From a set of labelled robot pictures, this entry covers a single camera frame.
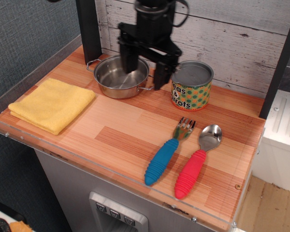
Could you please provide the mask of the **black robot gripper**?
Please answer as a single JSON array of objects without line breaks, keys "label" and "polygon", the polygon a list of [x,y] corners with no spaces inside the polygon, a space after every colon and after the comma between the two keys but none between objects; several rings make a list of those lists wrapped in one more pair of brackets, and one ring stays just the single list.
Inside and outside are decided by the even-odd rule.
[{"label": "black robot gripper", "polygon": [[178,65],[181,50],[171,41],[174,11],[161,14],[137,12],[135,25],[119,23],[120,56],[123,70],[131,73],[143,56],[156,63],[154,90],[167,84]]}]

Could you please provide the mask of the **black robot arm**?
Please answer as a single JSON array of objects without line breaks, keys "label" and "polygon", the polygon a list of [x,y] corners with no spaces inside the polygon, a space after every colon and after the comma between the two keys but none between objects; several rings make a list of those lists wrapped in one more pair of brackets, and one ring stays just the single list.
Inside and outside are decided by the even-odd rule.
[{"label": "black robot arm", "polygon": [[180,48],[171,40],[174,27],[176,2],[174,0],[137,0],[136,24],[118,24],[120,36],[120,56],[123,70],[131,73],[138,68],[138,58],[142,56],[156,64],[154,89],[167,84],[176,71]]}]

